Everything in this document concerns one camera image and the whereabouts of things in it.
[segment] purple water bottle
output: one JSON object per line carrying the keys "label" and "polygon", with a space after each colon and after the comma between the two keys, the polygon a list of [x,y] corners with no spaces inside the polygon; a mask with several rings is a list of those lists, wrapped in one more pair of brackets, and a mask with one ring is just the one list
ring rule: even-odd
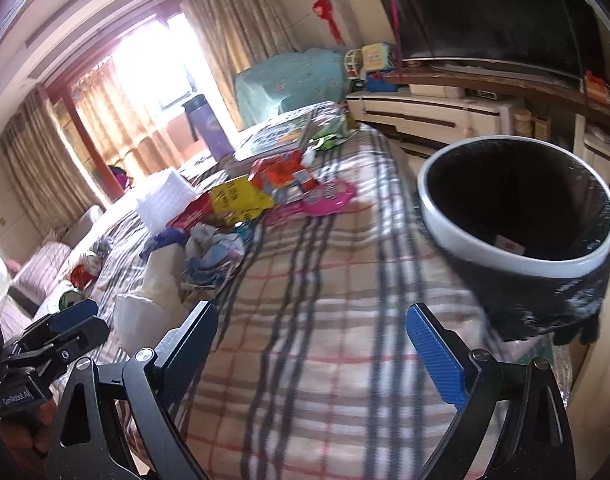
{"label": "purple water bottle", "polygon": [[191,99],[191,103],[192,107],[195,108],[188,114],[192,132],[198,133],[203,138],[211,156],[215,160],[221,160],[227,155],[233,155],[234,148],[232,148],[205,96],[197,95]]}

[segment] window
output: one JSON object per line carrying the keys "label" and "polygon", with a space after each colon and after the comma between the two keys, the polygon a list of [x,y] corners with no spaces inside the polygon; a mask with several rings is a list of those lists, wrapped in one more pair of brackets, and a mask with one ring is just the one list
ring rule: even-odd
{"label": "window", "polygon": [[200,93],[205,94],[225,133],[230,137],[238,134],[182,12],[163,22],[152,16],[120,42],[113,57],[127,93],[159,115],[162,123],[183,113],[181,105]]}
{"label": "window", "polygon": [[199,92],[183,54],[170,29],[153,19],[120,42],[114,62],[125,89],[162,112]]}

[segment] black tv screen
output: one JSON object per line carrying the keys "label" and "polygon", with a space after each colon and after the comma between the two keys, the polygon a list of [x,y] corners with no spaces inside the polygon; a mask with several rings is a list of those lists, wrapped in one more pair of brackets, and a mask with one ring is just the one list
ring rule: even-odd
{"label": "black tv screen", "polygon": [[[381,1],[391,20],[390,0]],[[396,2],[404,59],[498,60],[603,75],[598,22],[585,0]]]}

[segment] screw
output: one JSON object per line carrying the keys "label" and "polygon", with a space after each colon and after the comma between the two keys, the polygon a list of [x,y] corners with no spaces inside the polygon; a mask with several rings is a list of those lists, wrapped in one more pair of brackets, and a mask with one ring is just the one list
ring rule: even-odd
{"label": "screw", "polygon": [[490,355],[490,352],[488,352],[487,350],[483,350],[482,348],[477,348],[476,350],[472,351],[472,355],[474,356],[474,359],[476,359],[476,361],[481,362],[489,361],[490,357],[492,357]]}
{"label": "screw", "polygon": [[76,363],[76,368],[78,368],[79,370],[85,370],[86,368],[89,368],[89,365],[92,363],[92,360],[89,357],[83,357],[81,359],[78,360],[78,362]]}
{"label": "screw", "polygon": [[550,364],[547,362],[547,360],[543,359],[542,357],[535,357],[534,366],[536,366],[537,368],[539,368],[541,370],[547,370],[550,367]]}
{"label": "screw", "polygon": [[144,348],[136,352],[136,361],[149,361],[154,356],[154,351],[151,348]]}

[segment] curtain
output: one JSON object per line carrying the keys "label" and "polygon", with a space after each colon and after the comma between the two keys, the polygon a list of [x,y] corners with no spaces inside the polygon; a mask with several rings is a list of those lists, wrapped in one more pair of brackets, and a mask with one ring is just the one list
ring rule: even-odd
{"label": "curtain", "polygon": [[0,156],[38,232],[70,227],[94,204],[108,203],[63,136],[40,87],[30,92],[0,137]]}
{"label": "curtain", "polygon": [[227,109],[243,128],[235,76],[255,64],[296,49],[268,0],[181,0]]}
{"label": "curtain", "polygon": [[81,120],[108,166],[119,166],[135,181],[182,164],[164,128],[143,103],[130,100],[112,57],[84,76],[72,95]]}

